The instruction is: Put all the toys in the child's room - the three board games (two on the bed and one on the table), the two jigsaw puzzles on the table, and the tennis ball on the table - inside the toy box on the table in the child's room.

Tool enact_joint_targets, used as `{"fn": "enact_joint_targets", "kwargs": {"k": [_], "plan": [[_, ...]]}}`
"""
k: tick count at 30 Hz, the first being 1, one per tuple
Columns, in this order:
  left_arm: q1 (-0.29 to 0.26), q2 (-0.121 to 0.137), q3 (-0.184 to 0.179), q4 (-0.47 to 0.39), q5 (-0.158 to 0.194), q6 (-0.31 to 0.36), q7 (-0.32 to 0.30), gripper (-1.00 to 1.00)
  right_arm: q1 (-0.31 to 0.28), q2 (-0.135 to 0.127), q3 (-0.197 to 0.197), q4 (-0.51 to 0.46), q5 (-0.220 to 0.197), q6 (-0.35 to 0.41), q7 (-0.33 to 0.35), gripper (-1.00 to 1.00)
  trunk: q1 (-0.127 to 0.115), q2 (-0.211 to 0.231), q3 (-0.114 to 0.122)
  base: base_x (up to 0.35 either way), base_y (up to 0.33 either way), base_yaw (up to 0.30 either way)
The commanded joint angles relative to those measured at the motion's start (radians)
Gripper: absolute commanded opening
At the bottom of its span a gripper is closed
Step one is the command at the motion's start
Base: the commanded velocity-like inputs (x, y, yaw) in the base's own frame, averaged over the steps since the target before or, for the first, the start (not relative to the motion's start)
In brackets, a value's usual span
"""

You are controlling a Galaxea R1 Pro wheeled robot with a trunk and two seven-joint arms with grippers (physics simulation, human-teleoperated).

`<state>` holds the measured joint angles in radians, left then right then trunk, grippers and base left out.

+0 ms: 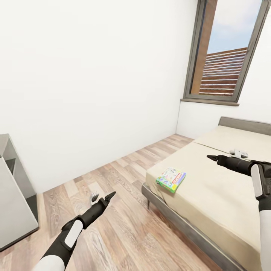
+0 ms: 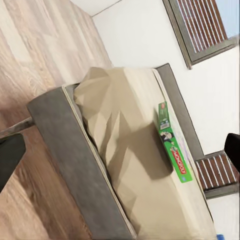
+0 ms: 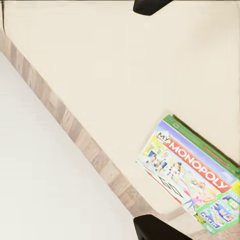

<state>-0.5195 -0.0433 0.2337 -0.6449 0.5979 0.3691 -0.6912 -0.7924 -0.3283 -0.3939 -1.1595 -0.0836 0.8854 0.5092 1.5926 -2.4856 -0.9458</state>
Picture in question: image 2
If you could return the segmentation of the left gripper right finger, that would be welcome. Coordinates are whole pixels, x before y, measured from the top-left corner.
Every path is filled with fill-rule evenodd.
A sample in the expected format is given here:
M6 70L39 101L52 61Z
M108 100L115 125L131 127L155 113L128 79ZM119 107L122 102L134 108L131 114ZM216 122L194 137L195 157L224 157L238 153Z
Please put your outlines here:
M235 165L238 171L240 171L240 135L235 133L228 133L224 151Z

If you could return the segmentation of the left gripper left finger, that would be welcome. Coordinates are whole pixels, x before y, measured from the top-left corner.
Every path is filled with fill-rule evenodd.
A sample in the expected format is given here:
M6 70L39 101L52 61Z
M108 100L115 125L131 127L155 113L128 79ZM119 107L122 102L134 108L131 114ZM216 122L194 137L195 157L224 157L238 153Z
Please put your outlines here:
M20 132L0 138L0 193L25 153L25 140Z

